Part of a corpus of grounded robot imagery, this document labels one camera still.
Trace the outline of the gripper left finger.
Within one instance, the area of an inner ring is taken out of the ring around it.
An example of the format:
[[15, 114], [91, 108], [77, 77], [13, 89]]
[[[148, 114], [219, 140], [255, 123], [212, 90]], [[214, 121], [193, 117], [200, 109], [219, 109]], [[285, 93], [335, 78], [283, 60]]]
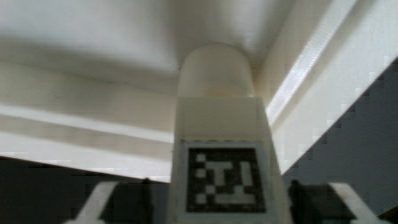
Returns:
[[102, 213], [116, 189], [116, 182], [100, 182], [91, 192], [77, 217], [63, 224], [105, 224]]

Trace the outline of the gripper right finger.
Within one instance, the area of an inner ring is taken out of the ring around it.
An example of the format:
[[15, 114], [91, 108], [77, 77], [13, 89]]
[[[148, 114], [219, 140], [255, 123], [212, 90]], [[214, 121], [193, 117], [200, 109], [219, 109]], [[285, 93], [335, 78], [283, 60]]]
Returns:
[[390, 224], [390, 222], [377, 217], [352, 186], [347, 183], [335, 182], [331, 183], [331, 187], [356, 215], [351, 224]]

